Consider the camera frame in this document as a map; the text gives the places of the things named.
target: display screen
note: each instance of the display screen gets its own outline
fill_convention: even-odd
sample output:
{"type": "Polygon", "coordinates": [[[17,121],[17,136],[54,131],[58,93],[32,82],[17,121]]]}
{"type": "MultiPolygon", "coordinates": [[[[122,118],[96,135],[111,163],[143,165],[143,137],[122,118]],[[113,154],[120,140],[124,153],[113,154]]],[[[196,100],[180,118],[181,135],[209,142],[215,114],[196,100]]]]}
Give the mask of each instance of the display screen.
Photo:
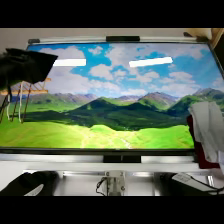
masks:
{"type": "Polygon", "coordinates": [[[48,75],[48,93],[30,96],[23,124],[18,107],[13,122],[5,112],[1,147],[189,149],[189,106],[215,101],[224,110],[223,78],[207,44],[64,43],[28,50],[58,55],[58,64],[48,75]],[[129,63],[164,57],[172,62],[129,63]],[[66,66],[63,59],[85,59],[85,65],[66,66]]]}

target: television screen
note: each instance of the television screen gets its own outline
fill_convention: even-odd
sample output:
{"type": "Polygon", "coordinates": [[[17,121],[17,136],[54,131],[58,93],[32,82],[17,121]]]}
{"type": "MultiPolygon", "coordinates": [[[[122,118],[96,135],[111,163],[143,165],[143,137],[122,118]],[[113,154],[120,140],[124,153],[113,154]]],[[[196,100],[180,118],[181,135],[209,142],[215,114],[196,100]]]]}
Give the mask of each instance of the television screen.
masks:
{"type": "Polygon", "coordinates": [[[28,50],[59,58],[48,93],[30,96],[25,122],[18,107],[13,122],[4,114],[1,147],[189,149],[189,106],[215,101],[224,110],[222,74],[207,44],[64,43],[28,50]]]}

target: grassy field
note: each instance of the grassy field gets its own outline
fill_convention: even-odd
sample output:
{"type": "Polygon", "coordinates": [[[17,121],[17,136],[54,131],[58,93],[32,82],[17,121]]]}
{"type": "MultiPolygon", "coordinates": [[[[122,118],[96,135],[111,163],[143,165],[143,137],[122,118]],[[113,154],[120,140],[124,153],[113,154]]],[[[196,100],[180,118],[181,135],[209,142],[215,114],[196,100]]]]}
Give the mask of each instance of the grassy field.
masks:
{"type": "Polygon", "coordinates": [[[25,122],[4,117],[0,125],[0,146],[41,148],[192,148],[193,141],[184,125],[115,131],[104,125],[91,128],[54,122],[25,122]]]}

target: metal frame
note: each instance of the metal frame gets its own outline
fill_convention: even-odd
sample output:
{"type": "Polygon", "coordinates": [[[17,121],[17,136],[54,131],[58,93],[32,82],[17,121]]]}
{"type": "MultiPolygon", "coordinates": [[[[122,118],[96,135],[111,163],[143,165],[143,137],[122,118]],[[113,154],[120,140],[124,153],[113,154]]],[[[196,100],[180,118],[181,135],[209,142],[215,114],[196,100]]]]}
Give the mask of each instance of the metal frame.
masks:
{"type": "MultiPolygon", "coordinates": [[[[47,38],[40,39],[39,43],[28,44],[30,45],[40,45],[40,44],[58,44],[58,43],[99,43],[106,42],[106,37],[67,37],[67,38],[47,38]]],[[[197,38],[191,37],[140,37],[140,42],[136,43],[206,43],[198,42],[197,38]]],[[[215,56],[213,49],[209,48],[217,62],[221,73],[223,74],[222,67],[215,56]]],[[[7,160],[11,157],[13,160],[17,160],[17,156],[22,157],[22,155],[122,155],[122,156],[195,156],[194,149],[40,149],[40,148],[12,148],[12,147],[0,147],[0,160],[7,157],[7,160]]]]}

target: blue sky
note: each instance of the blue sky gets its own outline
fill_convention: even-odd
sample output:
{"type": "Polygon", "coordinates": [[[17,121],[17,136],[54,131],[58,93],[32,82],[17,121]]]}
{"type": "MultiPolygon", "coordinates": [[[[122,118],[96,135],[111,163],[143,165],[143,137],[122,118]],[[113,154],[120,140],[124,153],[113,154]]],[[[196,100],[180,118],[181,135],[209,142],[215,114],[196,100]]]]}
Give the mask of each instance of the blue sky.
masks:
{"type": "Polygon", "coordinates": [[[164,92],[177,97],[200,88],[224,91],[224,82],[206,44],[86,43],[33,45],[29,50],[58,59],[85,58],[86,66],[53,67],[49,93],[93,93],[98,96],[164,92]],[[131,68],[129,61],[170,56],[172,64],[131,68]]]}

